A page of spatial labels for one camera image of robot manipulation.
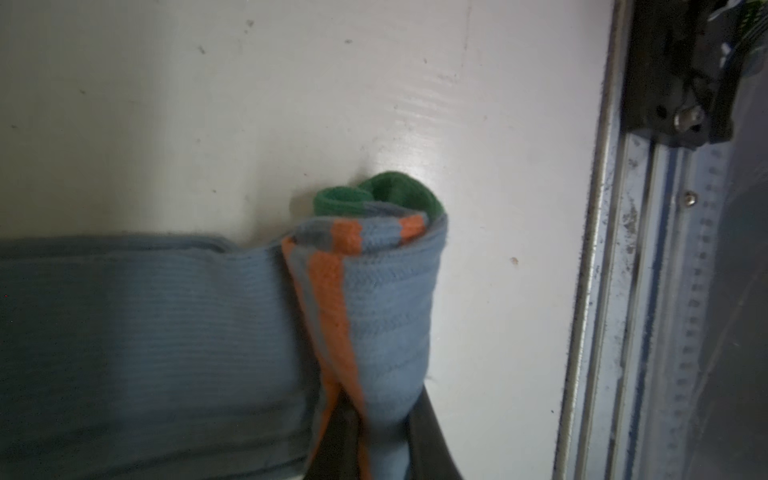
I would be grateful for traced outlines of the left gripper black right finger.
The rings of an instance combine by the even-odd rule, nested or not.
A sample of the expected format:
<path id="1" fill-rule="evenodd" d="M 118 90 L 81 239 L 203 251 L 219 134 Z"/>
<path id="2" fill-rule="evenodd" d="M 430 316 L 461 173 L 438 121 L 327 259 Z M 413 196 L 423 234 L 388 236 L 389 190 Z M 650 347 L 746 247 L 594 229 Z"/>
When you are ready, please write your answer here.
<path id="1" fill-rule="evenodd" d="M 440 428 L 426 388 L 407 417 L 408 479 L 462 480 Z"/>

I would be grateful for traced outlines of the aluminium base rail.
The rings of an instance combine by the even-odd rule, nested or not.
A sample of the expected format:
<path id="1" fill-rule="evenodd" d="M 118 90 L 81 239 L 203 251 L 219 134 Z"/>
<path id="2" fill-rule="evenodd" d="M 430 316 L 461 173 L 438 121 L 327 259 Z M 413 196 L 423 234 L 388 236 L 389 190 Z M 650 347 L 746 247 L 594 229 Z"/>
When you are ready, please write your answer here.
<path id="1" fill-rule="evenodd" d="M 744 1 L 733 136 L 625 131 L 614 9 L 553 475 L 767 475 L 767 5 Z"/>

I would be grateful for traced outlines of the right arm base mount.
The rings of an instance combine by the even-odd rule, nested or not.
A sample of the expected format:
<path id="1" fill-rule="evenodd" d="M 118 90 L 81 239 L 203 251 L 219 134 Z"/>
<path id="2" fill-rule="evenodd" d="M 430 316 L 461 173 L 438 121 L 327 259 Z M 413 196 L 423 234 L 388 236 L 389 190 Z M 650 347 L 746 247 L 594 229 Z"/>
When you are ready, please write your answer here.
<path id="1" fill-rule="evenodd" d="M 625 74 L 626 132 L 669 147 L 729 141 L 742 71 L 744 1 L 637 1 Z"/>

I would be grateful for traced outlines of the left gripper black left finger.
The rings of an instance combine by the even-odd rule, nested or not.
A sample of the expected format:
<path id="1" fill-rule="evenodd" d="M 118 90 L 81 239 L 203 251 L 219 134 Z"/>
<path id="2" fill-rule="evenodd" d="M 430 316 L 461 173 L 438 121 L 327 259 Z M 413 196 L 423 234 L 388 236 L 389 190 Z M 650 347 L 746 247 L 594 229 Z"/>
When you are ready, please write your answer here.
<path id="1" fill-rule="evenodd" d="M 303 479 L 358 480 L 359 433 L 360 416 L 342 392 Z"/>

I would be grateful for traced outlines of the blue orange striped sock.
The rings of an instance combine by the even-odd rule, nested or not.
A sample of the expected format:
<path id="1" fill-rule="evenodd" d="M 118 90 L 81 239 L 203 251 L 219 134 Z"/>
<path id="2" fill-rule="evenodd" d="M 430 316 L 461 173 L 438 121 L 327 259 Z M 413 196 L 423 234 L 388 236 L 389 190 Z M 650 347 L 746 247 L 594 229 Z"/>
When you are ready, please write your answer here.
<path id="1" fill-rule="evenodd" d="M 304 477 L 345 392 L 359 479 L 408 479 L 447 227 L 426 186 L 386 172 L 250 249 L 3 241 L 2 477 Z"/>

